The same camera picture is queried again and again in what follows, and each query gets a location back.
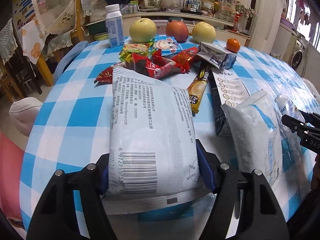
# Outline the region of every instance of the red candy wrapper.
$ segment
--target red candy wrapper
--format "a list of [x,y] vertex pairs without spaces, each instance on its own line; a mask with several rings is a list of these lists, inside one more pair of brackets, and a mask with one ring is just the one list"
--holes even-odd
[[118,62],[108,68],[106,68],[104,71],[102,71],[96,78],[96,80],[94,81],[94,83],[96,82],[101,82],[104,84],[112,84],[112,73],[113,73],[113,69],[116,67],[126,67],[126,63],[125,62]]
[[133,53],[132,59],[134,71],[142,75],[161,79],[173,73],[185,73],[185,69],[171,59],[161,57],[161,51],[158,50],[152,55],[152,61]]
[[186,72],[189,72],[190,66],[193,63],[201,61],[201,58],[197,56],[197,52],[198,52],[197,47],[185,49],[179,52],[176,56],[174,56],[172,60],[180,64],[186,70]]

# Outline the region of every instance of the person's hand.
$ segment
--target person's hand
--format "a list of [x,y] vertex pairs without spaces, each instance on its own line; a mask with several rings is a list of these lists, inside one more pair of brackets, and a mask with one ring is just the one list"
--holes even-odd
[[320,154],[317,154],[315,158],[316,164],[313,167],[313,175],[311,179],[311,190],[320,187]]

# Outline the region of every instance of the red chair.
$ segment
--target red chair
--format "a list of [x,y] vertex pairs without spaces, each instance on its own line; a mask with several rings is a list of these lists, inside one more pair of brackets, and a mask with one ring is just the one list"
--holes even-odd
[[24,151],[0,132],[0,208],[8,219],[22,220],[19,184]]

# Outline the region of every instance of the white mesh food cover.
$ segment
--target white mesh food cover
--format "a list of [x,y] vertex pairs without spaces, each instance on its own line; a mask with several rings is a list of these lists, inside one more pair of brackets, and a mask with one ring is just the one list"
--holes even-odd
[[32,0],[43,33],[62,34],[75,26],[75,0]]

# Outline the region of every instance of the blue checkered tablecloth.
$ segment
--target blue checkered tablecloth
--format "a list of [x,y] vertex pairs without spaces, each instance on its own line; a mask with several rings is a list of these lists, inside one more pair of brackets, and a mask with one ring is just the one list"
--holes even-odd
[[[225,42],[215,41],[225,47]],[[196,44],[190,38],[181,44],[187,49]],[[57,169],[79,171],[109,152],[112,85],[93,81],[108,66],[119,61],[122,47],[110,48],[108,41],[91,43],[70,64],[44,102],[29,137],[20,179],[20,206],[25,228],[49,179]],[[250,94],[264,89],[273,98],[283,93],[295,105],[320,113],[315,99],[302,79],[286,63],[264,53],[241,47],[231,71],[243,81]],[[177,74],[164,81],[187,88],[196,70]],[[199,113],[194,117],[196,138],[220,161],[237,165],[231,137],[215,134],[213,101],[208,85]],[[273,191],[286,220],[308,193],[315,153],[301,147],[293,155],[283,147],[284,174]],[[108,216],[119,240],[122,239],[198,239],[208,219],[214,195],[161,210],[131,215]],[[75,191],[76,214],[80,232],[88,235],[79,192]]]

